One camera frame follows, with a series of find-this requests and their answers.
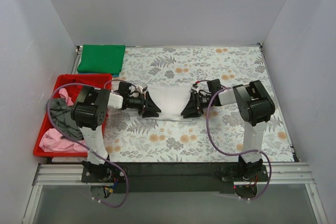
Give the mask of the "white t shirt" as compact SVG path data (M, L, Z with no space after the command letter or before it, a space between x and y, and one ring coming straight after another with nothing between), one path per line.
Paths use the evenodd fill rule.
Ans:
M159 121L191 121L181 115L190 99L190 87L156 87L149 86L149 95L155 105L161 110L157 118Z

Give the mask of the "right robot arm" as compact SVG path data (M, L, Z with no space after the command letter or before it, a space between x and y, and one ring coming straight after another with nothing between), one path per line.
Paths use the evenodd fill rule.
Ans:
M236 179L248 181L265 176L262 141L266 123L275 112L275 105L261 81L252 81L228 88L219 79L207 80L208 91L203 92L195 82L191 87L190 99L181 112L181 116L198 118L209 115L214 106L237 105L239 115L244 121L243 147L235 156L236 163L222 167L219 174L223 181Z

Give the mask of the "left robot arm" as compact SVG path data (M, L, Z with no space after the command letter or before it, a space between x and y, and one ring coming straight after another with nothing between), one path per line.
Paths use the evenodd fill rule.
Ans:
M108 89L83 86L71 109L71 118L82 133L89 147L87 161L83 166L100 182L111 178L112 170L107 165L109 157L104 147L102 125L108 108L117 110L136 109L143 118L157 118L161 109L149 95L148 86L141 84L131 90L132 84L120 82L116 93Z

